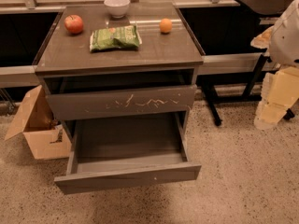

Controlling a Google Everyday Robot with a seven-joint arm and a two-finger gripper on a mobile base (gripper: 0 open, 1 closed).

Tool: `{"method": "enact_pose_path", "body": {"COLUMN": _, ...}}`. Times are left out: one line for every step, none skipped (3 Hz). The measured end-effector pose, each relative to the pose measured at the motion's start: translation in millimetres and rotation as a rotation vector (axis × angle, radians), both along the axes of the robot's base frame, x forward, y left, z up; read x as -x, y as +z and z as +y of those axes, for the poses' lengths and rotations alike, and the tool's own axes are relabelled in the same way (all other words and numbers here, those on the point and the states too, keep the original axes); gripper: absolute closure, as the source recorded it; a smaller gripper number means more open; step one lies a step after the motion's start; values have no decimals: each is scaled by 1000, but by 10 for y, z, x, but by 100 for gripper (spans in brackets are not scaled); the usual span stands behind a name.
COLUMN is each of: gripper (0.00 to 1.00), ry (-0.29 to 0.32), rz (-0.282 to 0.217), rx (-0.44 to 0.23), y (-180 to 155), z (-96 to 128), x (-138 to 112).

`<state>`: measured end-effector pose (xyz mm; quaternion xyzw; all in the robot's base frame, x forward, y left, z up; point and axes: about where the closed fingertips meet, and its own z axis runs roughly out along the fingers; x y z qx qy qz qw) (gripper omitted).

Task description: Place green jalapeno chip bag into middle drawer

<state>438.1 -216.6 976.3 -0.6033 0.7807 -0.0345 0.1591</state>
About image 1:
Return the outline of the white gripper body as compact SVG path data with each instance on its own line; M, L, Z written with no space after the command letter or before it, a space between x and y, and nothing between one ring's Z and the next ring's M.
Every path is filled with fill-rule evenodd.
M250 45L257 49L268 49L270 52L279 52L281 41L279 40L280 27L271 26L255 36Z

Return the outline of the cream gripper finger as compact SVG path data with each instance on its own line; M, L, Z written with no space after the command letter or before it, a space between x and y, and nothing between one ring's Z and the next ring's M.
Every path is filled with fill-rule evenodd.
M259 130L274 128L285 116L286 109L279 105L269 105L264 101L258 103L254 125Z
M268 106L291 108L299 99L299 69L287 67L263 79L262 100Z

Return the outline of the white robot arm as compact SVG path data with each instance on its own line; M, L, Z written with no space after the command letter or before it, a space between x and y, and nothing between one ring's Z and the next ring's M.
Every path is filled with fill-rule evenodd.
M293 0L275 24L250 44L267 48L270 59L281 65L275 74L265 74L254 119L257 129L271 129L299 99L299 0Z

